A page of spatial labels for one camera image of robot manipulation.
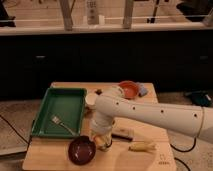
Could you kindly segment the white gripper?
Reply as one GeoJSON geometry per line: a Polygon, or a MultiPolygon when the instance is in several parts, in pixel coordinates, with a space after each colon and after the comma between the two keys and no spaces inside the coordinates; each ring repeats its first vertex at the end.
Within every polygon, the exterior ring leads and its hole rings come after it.
{"type": "Polygon", "coordinates": [[[95,143],[94,138],[96,136],[101,137],[106,145],[104,147],[96,147],[101,151],[107,151],[112,145],[112,128],[114,122],[110,122],[108,125],[101,125],[95,120],[90,122],[90,139],[95,143]]]}

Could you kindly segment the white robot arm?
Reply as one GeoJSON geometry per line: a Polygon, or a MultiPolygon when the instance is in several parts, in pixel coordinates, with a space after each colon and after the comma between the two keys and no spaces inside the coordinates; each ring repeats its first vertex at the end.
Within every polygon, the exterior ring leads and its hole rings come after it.
{"type": "Polygon", "coordinates": [[[91,140],[106,136],[101,146],[111,146],[115,118],[127,118],[198,138],[213,144],[213,108],[127,100],[124,90],[112,86],[95,99],[90,121],[91,140]]]}

